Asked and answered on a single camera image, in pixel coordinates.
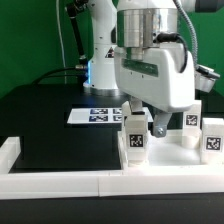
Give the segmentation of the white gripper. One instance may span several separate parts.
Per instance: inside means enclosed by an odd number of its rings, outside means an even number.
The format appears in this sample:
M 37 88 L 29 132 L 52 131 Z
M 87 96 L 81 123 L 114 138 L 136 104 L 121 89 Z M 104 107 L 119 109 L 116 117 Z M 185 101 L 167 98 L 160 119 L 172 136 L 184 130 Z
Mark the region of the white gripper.
M 128 49 L 115 48 L 116 83 L 121 91 L 133 96 L 130 107 L 134 115 L 145 114 L 142 101 L 162 110 L 155 114 L 153 135 L 165 137 L 171 113 L 187 111 L 194 103 L 193 58 L 188 52 L 186 68 L 181 72 L 184 63 L 181 44 L 163 43 L 159 48 L 143 49 L 142 55 L 141 60 L 134 60 Z

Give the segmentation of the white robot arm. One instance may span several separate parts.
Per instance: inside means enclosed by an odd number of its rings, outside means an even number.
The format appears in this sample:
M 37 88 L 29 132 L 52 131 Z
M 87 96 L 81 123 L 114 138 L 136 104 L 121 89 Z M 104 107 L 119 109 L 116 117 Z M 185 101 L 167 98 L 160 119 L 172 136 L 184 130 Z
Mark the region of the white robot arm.
M 145 102 L 157 109 L 152 134 L 164 137 L 171 115 L 193 106 L 195 91 L 209 92 L 220 75 L 197 62 L 190 12 L 211 13 L 224 0 L 73 0 L 71 19 L 88 9 L 93 19 L 93 57 L 81 58 L 83 87 L 95 94 L 126 93 L 137 113 Z

